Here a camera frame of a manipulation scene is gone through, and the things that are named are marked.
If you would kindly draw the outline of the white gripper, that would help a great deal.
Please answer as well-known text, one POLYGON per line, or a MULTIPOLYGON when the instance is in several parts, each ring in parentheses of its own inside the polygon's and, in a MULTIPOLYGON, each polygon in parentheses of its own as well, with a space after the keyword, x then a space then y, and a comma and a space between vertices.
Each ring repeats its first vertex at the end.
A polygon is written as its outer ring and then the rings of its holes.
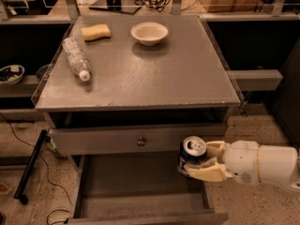
POLYGON ((256 142, 238 141, 229 144, 211 141, 206 143, 206 150, 210 159, 198 165, 187 163, 184 166, 190 177, 206 182, 222 182, 233 178, 239 184, 259 184, 259 145, 256 142))

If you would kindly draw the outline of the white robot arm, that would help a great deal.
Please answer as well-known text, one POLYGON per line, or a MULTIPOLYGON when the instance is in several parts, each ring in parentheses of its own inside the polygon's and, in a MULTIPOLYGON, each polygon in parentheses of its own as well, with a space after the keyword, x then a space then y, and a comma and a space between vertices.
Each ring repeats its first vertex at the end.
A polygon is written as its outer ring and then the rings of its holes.
POLYGON ((231 178, 243 185, 267 184, 300 193, 299 156, 293 147, 214 141, 206 144, 206 151, 205 162, 184 165, 188 176, 208 182, 231 178))

